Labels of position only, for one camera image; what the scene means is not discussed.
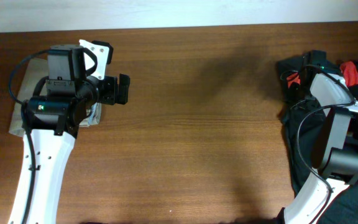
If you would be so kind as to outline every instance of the wooden table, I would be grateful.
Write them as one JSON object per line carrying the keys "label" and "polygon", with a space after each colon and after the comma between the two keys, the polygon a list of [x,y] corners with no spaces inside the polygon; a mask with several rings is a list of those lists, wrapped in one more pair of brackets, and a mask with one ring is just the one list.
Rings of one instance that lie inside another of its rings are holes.
{"label": "wooden table", "polygon": [[[55,44],[103,40],[129,103],[104,106],[68,160],[57,223],[217,223],[274,217],[293,199],[275,62],[312,49],[358,59],[358,22],[0,34],[0,223],[22,139],[8,134],[9,72]],[[18,91],[24,69],[14,81]]]}

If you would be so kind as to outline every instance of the beige cloth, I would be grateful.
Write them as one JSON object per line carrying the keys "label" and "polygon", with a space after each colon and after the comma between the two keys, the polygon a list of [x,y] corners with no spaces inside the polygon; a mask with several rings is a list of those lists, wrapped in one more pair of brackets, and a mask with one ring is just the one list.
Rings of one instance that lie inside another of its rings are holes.
{"label": "beige cloth", "polygon": [[[27,70],[23,78],[22,85],[19,90],[17,98],[20,100],[30,99],[34,91],[35,85],[42,78],[48,75],[48,61],[44,59],[34,58],[30,60]],[[42,88],[41,95],[46,95],[47,91],[45,86]],[[89,127],[94,124],[99,124],[100,115],[101,115],[101,103],[96,103],[94,105],[95,110],[93,115],[89,118],[84,119],[80,123],[80,127]],[[21,106],[16,103],[13,114],[11,125],[9,127],[9,133],[16,136],[22,137],[24,135],[24,130],[22,128],[22,117],[21,117]]]}

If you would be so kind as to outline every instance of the red fabric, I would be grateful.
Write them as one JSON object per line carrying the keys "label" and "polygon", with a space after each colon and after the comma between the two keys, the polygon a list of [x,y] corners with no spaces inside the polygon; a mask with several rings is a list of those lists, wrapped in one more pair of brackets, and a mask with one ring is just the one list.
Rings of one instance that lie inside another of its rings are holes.
{"label": "red fabric", "polygon": [[298,72],[287,77],[287,81],[288,81],[288,88],[292,85],[292,83],[300,84],[301,80],[299,79]]}
{"label": "red fabric", "polygon": [[353,86],[358,84],[358,71],[353,62],[345,62],[341,65],[346,85]]}

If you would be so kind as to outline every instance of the black cloth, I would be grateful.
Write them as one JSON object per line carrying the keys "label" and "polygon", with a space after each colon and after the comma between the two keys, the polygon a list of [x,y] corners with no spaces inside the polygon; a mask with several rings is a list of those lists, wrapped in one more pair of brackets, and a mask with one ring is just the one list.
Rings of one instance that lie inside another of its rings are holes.
{"label": "black cloth", "polygon": [[[297,69],[304,63],[302,57],[291,58],[278,62],[277,70],[281,75],[287,70]],[[285,140],[288,148],[288,157],[290,160],[291,184],[295,195],[300,191],[306,179],[309,176],[309,170],[302,163],[299,155],[295,151],[295,137],[299,127],[299,123],[309,111],[318,108],[319,104],[315,100],[302,99],[302,94],[297,92],[301,89],[298,84],[293,84],[288,88],[287,81],[282,79],[283,93],[285,101],[287,102],[287,109],[282,116],[283,128],[285,130]],[[358,100],[358,85],[349,88],[351,93]],[[325,115],[323,112],[316,113],[308,118],[301,130],[300,134],[300,151],[309,165],[311,164],[311,152],[313,144],[319,134],[319,131],[324,123]],[[333,203],[323,213],[318,220],[319,224],[358,224],[358,181],[356,184],[350,186],[343,191]]]}

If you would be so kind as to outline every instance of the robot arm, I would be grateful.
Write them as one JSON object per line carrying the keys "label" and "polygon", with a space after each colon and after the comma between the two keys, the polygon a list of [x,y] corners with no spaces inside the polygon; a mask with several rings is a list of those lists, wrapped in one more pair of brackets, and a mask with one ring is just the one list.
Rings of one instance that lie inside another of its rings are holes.
{"label": "robot arm", "polygon": [[[104,76],[112,47],[100,41],[80,40],[80,44],[48,50],[49,76],[22,104],[24,128],[30,134],[23,137],[24,157],[10,224],[56,222],[63,173],[86,110],[95,103],[128,101],[129,77],[120,74],[118,85],[116,77]],[[39,96],[44,83],[47,96]]]}
{"label": "robot arm", "polygon": [[[310,94],[321,106],[350,103],[349,92],[323,73],[312,72]],[[345,79],[328,74],[345,86]],[[311,155],[313,169],[326,180],[310,174],[302,189],[282,214],[284,223],[317,223],[328,205],[358,180],[358,102],[325,109],[326,119]]]}

